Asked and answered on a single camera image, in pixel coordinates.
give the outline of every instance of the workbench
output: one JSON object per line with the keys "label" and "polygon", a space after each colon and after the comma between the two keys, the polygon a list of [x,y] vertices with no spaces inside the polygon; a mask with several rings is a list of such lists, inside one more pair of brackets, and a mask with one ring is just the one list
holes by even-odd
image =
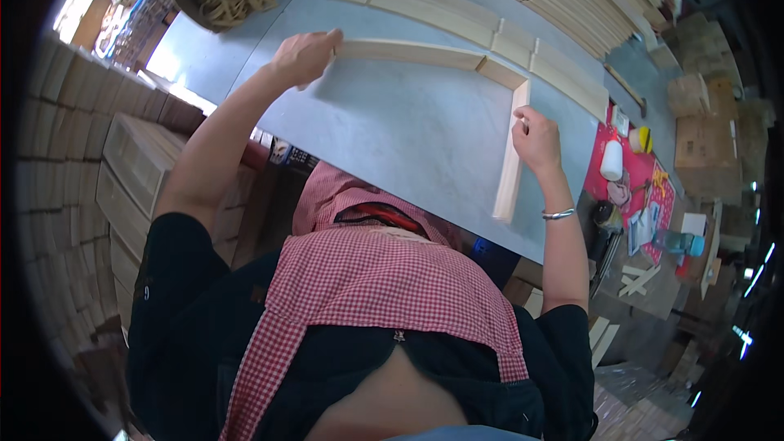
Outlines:
{"label": "workbench", "polygon": [[[604,83],[600,62],[524,5],[515,0],[471,1],[524,25]],[[252,15],[221,35],[178,15],[148,68],[220,103],[269,62],[283,39],[296,33],[339,27],[347,38],[411,40],[486,53],[457,36],[369,7],[338,0],[278,2],[279,7]],[[473,72],[339,59],[306,91],[286,92],[258,126],[380,189],[542,262],[544,201],[527,168],[511,225],[491,216],[510,103],[511,91]],[[531,105],[559,123],[562,165],[576,203],[597,120],[535,77]]]}

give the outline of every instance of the checkered apron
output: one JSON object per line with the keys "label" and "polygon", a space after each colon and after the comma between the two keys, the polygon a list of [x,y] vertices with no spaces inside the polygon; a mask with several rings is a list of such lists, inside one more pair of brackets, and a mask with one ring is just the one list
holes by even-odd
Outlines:
{"label": "checkered apron", "polygon": [[[378,223],[333,223],[337,212],[367,202],[399,208],[431,242],[375,232]],[[512,306],[478,265],[449,247],[458,242],[450,224],[319,163],[293,233],[234,379],[222,441],[253,436],[312,325],[384,327],[398,338],[406,329],[443,332],[492,348],[502,382],[528,378]]]}

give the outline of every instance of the black shirt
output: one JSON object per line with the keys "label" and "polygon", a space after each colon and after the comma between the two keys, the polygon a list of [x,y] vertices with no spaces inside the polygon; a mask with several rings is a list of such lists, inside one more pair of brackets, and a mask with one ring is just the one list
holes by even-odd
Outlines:
{"label": "black shirt", "polygon": [[[156,219],[136,280],[126,372],[131,407],[157,441],[217,439],[234,377],[280,252],[230,272],[209,233],[184,214]],[[588,321],[566,305],[536,320],[515,306],[530,379],[499,383],[495,352],[447,334],[407,330],[412,364],[449,391],[470,424],[588,439],[593,370]],[[398,344],[381,327],[309,327],[256,439],[303,439],[326,410]]]}

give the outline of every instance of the bangle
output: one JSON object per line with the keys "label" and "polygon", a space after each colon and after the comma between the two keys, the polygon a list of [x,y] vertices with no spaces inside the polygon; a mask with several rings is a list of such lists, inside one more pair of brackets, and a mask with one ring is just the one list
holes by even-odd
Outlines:
{"label": "bangle", "polygon": [[542,218],[545,220],[560,220],[561,218],[566,218],[570,214],[574,213],[574,208],[569,208],[565,211],[559,211],[558,213],[545,213],[542,211]]}

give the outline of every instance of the white bottle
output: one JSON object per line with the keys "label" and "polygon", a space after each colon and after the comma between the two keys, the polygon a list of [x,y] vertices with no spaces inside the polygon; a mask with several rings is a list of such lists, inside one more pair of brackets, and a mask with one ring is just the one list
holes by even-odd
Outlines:
{"label": "white bottle", "polygon": [[617,129],[612,139],[604,146],[604,156],[601,158],[599,173],[608,181],[618,181],[623,175],[623,148],[621,142],[618,141]]}

